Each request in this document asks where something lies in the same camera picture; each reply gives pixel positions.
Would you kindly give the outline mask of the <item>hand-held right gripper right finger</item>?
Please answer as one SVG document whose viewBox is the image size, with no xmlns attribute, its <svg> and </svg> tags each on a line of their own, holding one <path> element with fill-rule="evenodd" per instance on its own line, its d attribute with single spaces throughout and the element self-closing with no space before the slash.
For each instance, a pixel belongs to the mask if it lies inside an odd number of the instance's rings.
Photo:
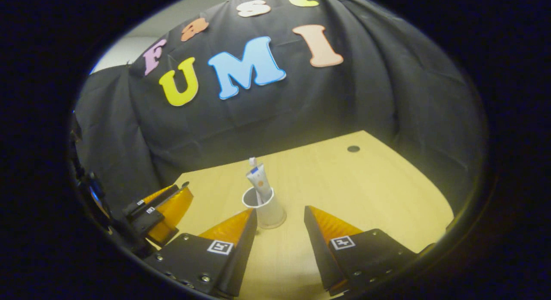
<svg viewBox="0 0 551 300">
<path fill-rule="evenodd" d="M 431 243 L 414 252 L 379 228 L 362 231 L 311 205 L 304 208 L 304 224 L 323 288 L 331 296 L 384 291 L 433 247 Z"/>
</svg>

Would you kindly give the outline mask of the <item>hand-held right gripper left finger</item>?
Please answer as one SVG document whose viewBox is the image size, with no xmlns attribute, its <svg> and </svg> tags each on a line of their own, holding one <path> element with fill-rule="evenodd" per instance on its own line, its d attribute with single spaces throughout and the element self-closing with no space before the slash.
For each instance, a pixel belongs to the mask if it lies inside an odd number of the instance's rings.
<svg viewBox="0 0 551 300">
<path fill-rule="evenodd" d="M 178 235 L 144 262 L 202 295 L 237 297 L 256 231 L 256 210 L 243 210 L 200 235 Z"/>
</svg>

